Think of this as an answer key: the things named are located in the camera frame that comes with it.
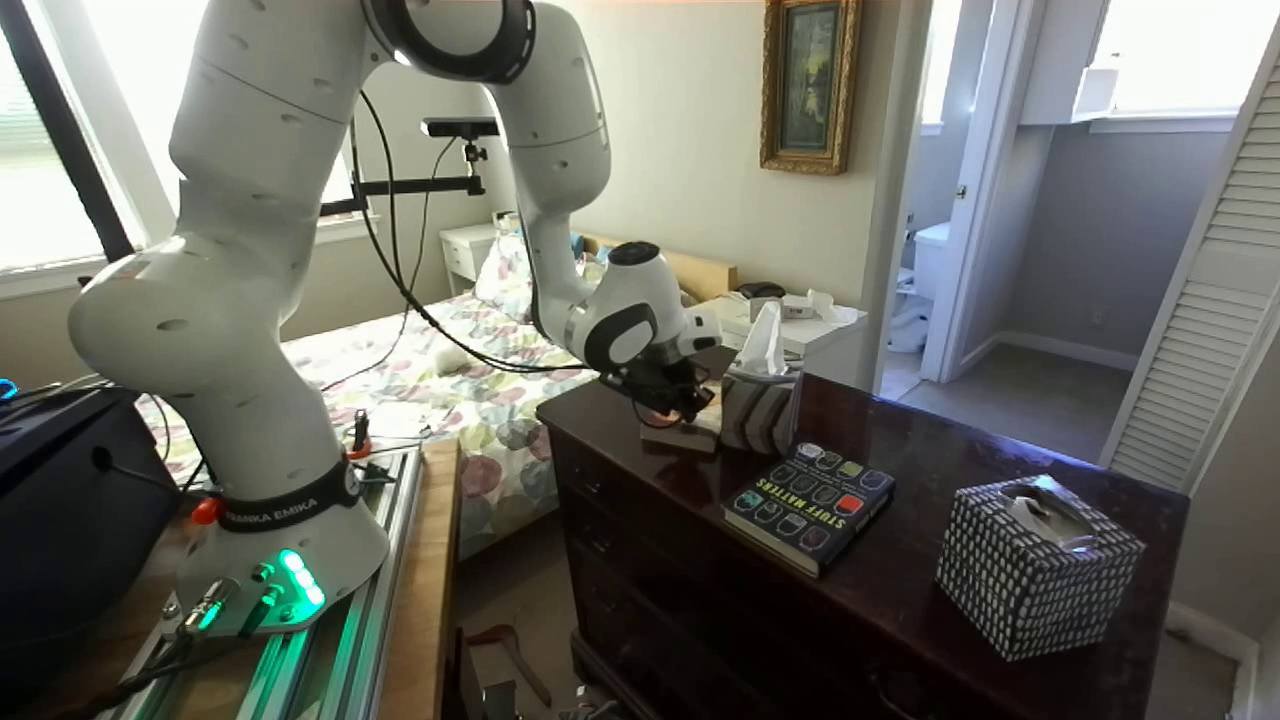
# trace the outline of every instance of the black case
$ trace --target black case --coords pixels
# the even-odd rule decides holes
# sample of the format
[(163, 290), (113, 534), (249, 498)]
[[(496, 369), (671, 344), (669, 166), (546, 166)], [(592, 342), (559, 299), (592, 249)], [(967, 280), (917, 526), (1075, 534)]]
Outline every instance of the black case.
[(23, 710), (132, 587), (178, 499), (129, 393), (0, 406), (0, 716)]

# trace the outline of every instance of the pillow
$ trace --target pillow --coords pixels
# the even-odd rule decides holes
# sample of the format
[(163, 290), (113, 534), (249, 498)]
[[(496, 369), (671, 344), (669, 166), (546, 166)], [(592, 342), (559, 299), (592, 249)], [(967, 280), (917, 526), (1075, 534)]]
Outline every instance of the pillow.
[(532, 280), (530, 280), (530, 252), (526, 252), (519, 228), (502, 232), (489, 246), (489, 255), (480, 260), (480, 274), (475, 274), (475, 299), (510, 312), (511, 319), (530, 319)]

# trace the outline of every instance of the toilet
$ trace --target toilet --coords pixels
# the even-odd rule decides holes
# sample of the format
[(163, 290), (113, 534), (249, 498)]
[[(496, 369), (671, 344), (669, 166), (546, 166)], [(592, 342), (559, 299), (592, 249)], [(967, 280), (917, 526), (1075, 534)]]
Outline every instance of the toilet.
[(917, 296), (936, 299), (936, 290), (946, 280), (952, 225), (927, 225), (917, 232)]
[(927, 342), (927, 312), (946, 278), (952, 225), (927, 225), (911, 235), (911, 264), (899, 274), (899, 296), (888, 329), (888, 352), (921, 352)]

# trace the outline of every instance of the green light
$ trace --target green light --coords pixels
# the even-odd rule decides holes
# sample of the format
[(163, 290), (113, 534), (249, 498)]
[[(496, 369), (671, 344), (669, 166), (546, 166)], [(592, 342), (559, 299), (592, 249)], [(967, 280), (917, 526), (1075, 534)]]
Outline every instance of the green light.
[(264, 604), (284, 624), (307, 624), (325, 608), (325, 587), (317, 584), (307, 562), (295, 548), (279, 548), (262, 567), (268, 593)]
[(225, 608), (229, 608), (225, 600), (202, 604), (202, 611), (193, 616), (193, 630), (209, 633), (215, 624), (215, 616), (225, 616)]

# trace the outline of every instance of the small box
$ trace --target small box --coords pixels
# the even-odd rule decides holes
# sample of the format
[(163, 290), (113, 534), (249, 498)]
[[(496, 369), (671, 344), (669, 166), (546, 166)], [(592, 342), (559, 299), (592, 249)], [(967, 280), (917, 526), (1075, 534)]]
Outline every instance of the small box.
[(960, 490), (939, 587), (1006, 661), (1102, 646), (1146, 544), (1054, 477)]

